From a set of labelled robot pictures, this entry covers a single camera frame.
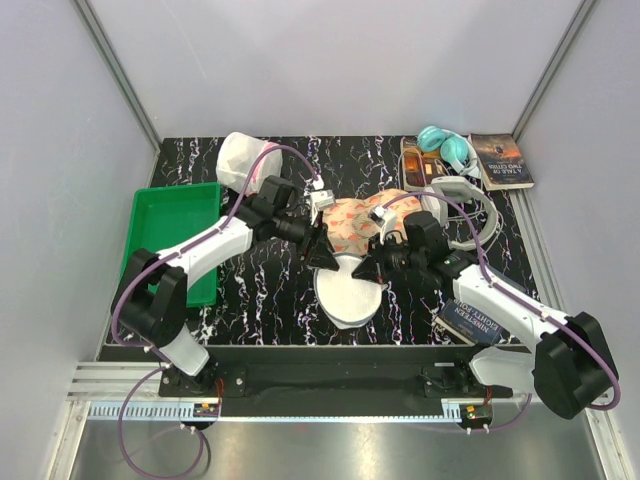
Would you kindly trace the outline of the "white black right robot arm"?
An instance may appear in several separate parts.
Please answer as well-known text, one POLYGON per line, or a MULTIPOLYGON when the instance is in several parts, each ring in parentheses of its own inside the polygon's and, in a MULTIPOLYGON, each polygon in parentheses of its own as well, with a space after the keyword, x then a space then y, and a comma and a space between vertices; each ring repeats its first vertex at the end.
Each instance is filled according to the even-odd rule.
POLYGON ((492 274, 481 254, 454 249, 426 211, 404 219, 406 237, 396 240, 395 212, 378 206, 370 214, 379 233, 354 270, 355 279, 377 281, 394 272, 415 270, 437 289, 479 310, 514 335, 525 351, 486 346, 454 371, 454 384, 466 396, 488 386, 536 395, 564 419, 586 408, 603 409, 599 398, 611 391, 607 408, 621 399, 619 377, 599 322, 582 312, 567 315, 534 301, 492 274))

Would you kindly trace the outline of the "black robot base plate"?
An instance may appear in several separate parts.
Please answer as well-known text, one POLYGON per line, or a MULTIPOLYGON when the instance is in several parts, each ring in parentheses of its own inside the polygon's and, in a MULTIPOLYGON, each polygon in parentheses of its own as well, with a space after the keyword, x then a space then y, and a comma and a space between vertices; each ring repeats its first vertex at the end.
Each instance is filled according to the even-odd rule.
POLYGON ((163 397, 222 396, 224 418, 419 417, 443 400, 483 402, 512 395, 473 379, 470 346, 217 346, 202 389, 176 370, 163 397))

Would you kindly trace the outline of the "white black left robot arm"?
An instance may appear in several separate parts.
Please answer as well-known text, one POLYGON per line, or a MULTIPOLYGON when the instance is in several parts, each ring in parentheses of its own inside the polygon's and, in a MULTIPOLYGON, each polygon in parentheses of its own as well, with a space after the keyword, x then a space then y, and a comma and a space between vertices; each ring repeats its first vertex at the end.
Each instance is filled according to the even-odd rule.
POLYGON ((112 303, 113 327, 138 335, 161 361, 181 372, 181 384, 190 393, 208 394, 216 382, 214 363, 186 326, 188 292, 196 283, 273 238, 294 245, 311 268, 339 268, 323 221, 335 204, 333 192, 315 181, 305 215, 295 212, 299 193, 291 182, 269 176, 258 192, 239 193, 229 212, 203 232, 158 253, 135 251, 112 303))

